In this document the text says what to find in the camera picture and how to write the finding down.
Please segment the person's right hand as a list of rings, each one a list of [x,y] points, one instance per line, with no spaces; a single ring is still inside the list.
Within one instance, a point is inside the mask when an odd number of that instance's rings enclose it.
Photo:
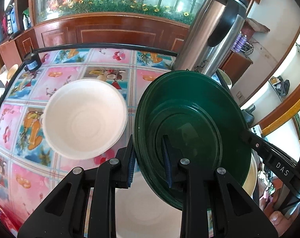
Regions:
[[[286,218],[280,211],[274,210],[274,205],[278,200],[280,190],[281,189],[277,189],[272,195],[267,198],[262,196],[259,200],[260,209],[273,224],[278,232],[279,237],[281,237],[281,235],[283,235],[289,229],[289,227],[299,214],[299,209],[297,208],[289,218]]]

